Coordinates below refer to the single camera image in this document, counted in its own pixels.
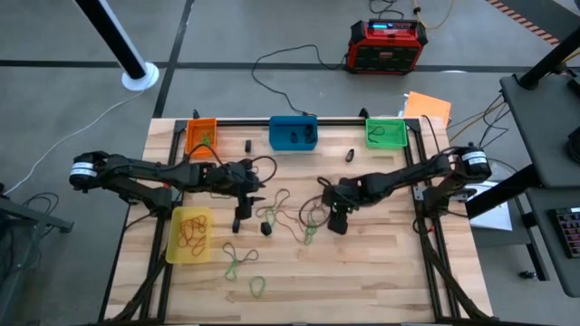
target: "blue bin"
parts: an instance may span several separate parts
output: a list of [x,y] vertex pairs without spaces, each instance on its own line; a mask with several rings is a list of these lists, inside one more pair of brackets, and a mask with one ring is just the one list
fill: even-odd
[[313,150],[318,142],[318,119],[311,116],[272,117],[269,133],[274,150]]

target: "keyboard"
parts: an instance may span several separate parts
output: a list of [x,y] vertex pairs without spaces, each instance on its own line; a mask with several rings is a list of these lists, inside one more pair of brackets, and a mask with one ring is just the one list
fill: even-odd
[[568,258],[580,258],[580,207],[552,209],[550,215]]

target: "orange bin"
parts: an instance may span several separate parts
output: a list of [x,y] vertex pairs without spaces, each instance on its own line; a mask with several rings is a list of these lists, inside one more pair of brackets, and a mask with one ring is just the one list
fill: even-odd
[[[206,143],[214,150],[217,150],[217,129],[218,122],[215,118],[189,120],[185,143],[186,154],[201,143]],[[211,151],[206,147],[200,147],[192,154],[193,158],[209,158],[211,156]]]

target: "green bin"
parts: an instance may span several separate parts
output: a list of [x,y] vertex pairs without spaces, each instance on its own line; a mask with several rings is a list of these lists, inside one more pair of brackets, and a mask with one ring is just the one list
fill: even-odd
[[366,146],[373,149],[401,149],[407,146],[404,120],[367,119]]

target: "white cable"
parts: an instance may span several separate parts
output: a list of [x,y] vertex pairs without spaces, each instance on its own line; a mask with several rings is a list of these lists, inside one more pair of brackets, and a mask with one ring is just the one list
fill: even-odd
[[68,135],[68,136],[64,137],[63,139],[61,139],[61,140],[57,141],[56,143],[54,143],[54,145],[52,145],[52,146],[51,146],[51,147],[50,147],[50,148],[49,148],[49,149],[46,151],[46,153],[44,153],[44,155],[42,155],[42,156],[40,157],[40,159],[39,159],[39,160],[37,160],[37,161],[36,161],[36,163],[34,163],[34,165],[33,165],[33,168],[31,168],[31,169],[30,169],[30,172],[28,173],[28,175],[27,175],[27,176],[26,176],[24,179],[22,179],[22,180],[18,181],[18,183],[17,183],[16,185],[14,185],[14,187],[11,187],[10,189],[8,189],[8,191],[6,191],[6,192],[5,192],[5,195],[8,195],[8,194],[10,194],[11,192],[15,191],[15,190],[16,190],[18,187],[20,187],[20,186],[21,186],[21,185],[22,185],[22,184],[23,184],[23,183],[24,183],[26,180],[28,180],[28,178],[30,178],[30,176],[31,176],[31,175],[34,173],[34,170],[35,170],[35,169],[36,169],[36,167],[37,167],[37,166],[40,164],[40,162],[42,162],[42,161],[43,161],[43,159],[44,159],[44,158],[46,158],[46,156],[47,156],[47,155],[48,155],[48,154],[49,154],[51,151],[53,151],[53,149],[56,149],[56,147],[57,147],[57,146],[59,146],[59,145],[61,145],[61,143],[63,143],[65,140],[67,140],[67,139],[70,139],[70,138],[72,138],[72,137],[74,137],[74,136],[76,136],[76,135],[80,134],[81,132],[83,132],[83,131],[87,130],[88,128],[92,127],[92,125],[94,125],[95,123],[99,122],[99,120],[100,120],[102,117],[104,117],[104,116],[105,116],[105,114],[107,114],[107,113],[111,112],[111,110],[113,110],[113,109],[115,109],[115,108],[117,108],[117,107],[120,107],[121,105],[123,105],[123,104],[127,103],[128,101],[131,101],[131,100],[133,100],[133,99],[136,99],[136,98],[140,97],[140,96],[141,96],[141,94],[142,94],[143,92],[145,92],[145,90],[143,90],[143,91],[140,91],[140,92],[139,92],[139,94],[137,94],[137,95],[135,95],[135,96],[131,96],[131,97],[129,97],[127,100],[123,100],[123,101],[120,101],[120,102],[119,102],[119,103],[117,103],[117,104],[113,104],[113,105],[112,105],[110,108],[108,108],[108,109],[107,109],[105,112],[103,112],[103,113],[102,113],[102,114],[101,114],[101,115],[100,115],[100,116],[99,116],[97,119],[95,119],[93,122],[91,122],[91,123],[90,123],[88,126],[86,126],[86,127],[82,128],[82,129],[80,129],[80,130],[78,130],[78,131],[75,131],[74,133],[72,133],[72,134],[70,134],[70,135]]

